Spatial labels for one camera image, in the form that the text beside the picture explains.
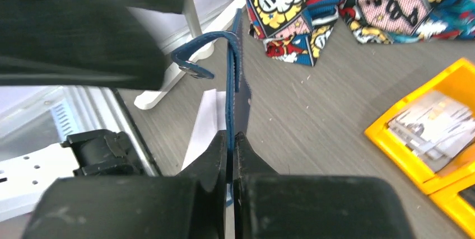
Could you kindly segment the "navy leather card holder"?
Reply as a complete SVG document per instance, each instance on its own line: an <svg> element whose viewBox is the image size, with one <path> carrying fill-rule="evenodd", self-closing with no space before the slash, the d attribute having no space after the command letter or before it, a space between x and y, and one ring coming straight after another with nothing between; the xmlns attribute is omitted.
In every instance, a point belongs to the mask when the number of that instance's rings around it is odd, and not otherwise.
<svg viewBox="0 0 475 239"><path fill-rule="evenodd" d="M186 74L197 79L214 79L209 70L192 63L189 59L202 46L219 38L227 40L227 73L225 123L227 133L227 166L226 166L226 205L233 203L232 176L234 169L234 149L237 145L236 135L246 133L250 114L252 92L245 78L243 67L243 24L242 11L236 10L231 30L211 31L181 45L171 53L171 59Z"/></svg>

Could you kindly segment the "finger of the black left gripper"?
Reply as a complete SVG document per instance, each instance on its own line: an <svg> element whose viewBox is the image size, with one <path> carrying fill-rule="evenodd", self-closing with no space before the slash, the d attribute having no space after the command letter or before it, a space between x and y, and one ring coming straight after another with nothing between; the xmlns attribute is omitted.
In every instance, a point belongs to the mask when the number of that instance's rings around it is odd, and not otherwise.
<svg viewBox="0 0 475 239"><path fill-rule="evenodd" d="M1 85L157 91L167 59L131 8L180 14L185 0L1 0Z"/></svg>

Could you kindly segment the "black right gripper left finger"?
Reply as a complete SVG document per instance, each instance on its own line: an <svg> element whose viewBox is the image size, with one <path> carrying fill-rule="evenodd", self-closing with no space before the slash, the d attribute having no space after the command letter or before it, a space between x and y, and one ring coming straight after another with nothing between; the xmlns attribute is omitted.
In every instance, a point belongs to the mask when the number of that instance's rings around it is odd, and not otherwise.
<svg viewBox="0 0 475 239"><path fill-rule="evenodd" d="M224 238L227 137L175 176L56 180L23 238Z"/></svg>

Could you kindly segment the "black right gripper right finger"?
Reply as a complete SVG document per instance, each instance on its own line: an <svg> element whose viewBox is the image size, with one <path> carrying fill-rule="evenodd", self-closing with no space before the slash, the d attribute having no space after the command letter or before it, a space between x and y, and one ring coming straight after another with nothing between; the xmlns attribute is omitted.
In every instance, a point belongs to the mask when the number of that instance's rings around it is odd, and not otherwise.
<svg viewBox="0 0 475 239"><path fill-rule="evenodd" d="M235 137L236 238L415 238L392 186L371 176L279 174Z"/></svg>

